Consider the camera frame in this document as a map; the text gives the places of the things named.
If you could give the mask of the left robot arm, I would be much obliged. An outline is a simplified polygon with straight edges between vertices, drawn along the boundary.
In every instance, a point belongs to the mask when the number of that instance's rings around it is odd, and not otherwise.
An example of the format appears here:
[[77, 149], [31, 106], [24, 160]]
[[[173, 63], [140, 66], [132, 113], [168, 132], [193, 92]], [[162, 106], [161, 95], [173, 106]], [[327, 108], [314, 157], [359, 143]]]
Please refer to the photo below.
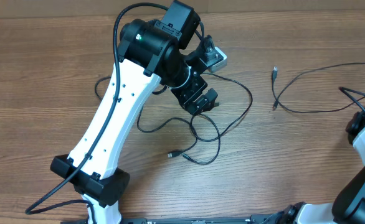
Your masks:
[[50, 166], [81, 195], [88, 223], [121, 222], [118, 200], [130, 176], [118, 168], [118, 158], [141, 107], [159, 85], [193, 116], [213, 109], [217, 93], [201, 75], [220, 58], [206, 44], [182, 54], [200, 21], [192, 7], [174, 1], [161, 20], [135, 19], [115, 28], [115, 63], [105, 95], [82, 139]]

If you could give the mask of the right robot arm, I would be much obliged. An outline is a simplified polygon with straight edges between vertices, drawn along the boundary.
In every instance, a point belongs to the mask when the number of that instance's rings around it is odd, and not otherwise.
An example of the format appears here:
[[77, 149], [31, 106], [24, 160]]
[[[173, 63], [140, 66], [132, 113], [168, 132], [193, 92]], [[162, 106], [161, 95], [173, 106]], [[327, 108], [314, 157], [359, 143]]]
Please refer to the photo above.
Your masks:
[[348, 141], [358, 152], [364, 167], [338, 194], [333, 203], [297, 203], [274, 213], [263, 223], [358, 223], [365, 224], [365, 93], [339, 89], [361, 109], [346, 126]]

